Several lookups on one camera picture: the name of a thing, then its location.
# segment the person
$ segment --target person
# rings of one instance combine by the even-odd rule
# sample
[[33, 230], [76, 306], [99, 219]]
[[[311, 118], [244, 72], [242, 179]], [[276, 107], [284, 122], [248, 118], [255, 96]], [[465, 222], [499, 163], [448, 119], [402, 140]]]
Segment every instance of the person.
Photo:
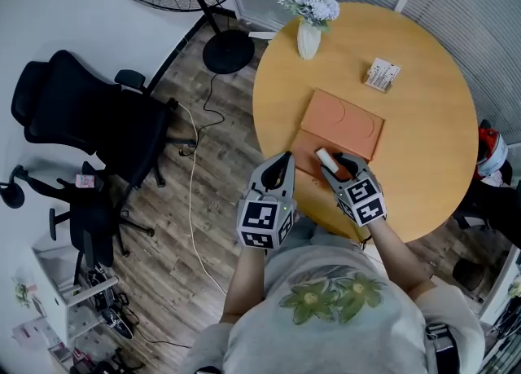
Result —
[[440, 323], [457, 346], [453, 372], [477, 373], [484, 334], [462, 292], [434, 285], [384, 218], [368, 228], [387, 277], [359, 244], [308, 218], [266, 258], [243, 248], [220, 322], [201, 332], [180, 373], [438, 372], [426, 326]]

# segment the white cylinder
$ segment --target white cylinder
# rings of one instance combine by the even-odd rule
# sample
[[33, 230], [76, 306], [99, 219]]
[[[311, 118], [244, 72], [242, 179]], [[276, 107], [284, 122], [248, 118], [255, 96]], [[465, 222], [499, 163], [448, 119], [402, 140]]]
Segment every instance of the white cylinder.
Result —
[[320, 148], [315, 152], [320, 162], [327, 167], [331, 173], [335, 174], [339, 170], [339, 166], [335, 163], [335, 160], [331, 158], [325, 148]]

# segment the gray t-shirt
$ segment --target gray t-shirt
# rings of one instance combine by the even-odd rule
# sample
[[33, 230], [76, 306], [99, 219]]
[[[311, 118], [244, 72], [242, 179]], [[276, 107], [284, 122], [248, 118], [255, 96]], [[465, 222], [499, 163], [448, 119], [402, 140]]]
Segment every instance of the gray t-shirt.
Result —
[[181, 374], [427, 373], [426, 323], [446, 323], [460, 373], [475, 374], [484, 335], [461, 291], [441, 286], [413, 302], [378, 275], [355, 244], [310, 245], [271, 259], [266, 299], [235, 325], [205, 329]]

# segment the fan base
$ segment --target fan base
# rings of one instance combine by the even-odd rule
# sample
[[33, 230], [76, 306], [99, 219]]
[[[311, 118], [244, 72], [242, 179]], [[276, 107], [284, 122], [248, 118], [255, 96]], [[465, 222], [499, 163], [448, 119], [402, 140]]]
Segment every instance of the fan base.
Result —
[[243, 31], [229, 29], [207, 42], [203, 61], [207, 69], [217, 74], [235, 73], [253, 58], [255, 46]]

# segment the green flower print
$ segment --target green flower print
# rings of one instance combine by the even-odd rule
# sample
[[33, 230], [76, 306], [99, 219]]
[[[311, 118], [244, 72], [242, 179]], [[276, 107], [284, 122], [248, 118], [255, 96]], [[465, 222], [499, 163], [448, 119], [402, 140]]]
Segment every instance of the green flower print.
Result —
[[342, 308], [339, 313], [340, 323], [347, 323], [354, 318], [364, 303], [376, 307], [382, 302], [379, 293], [381, 284], [362, 273], [356, 273], [354, 279], [338, 279], [335, 283], [340, 290], [340, 297], [335, 302], [335, 307]]
[[331, 307], [337, 298], [337, 293], [329, 291], [327, 287], [329, 287], [328, 281], [293, 286], [291, 288], [293, 294], [283, 297], [280, 306], [294, 308], [293, 322], [296, 325], [306, 322], [312, 315], [322, 320], [333, 321], [335, 317]]

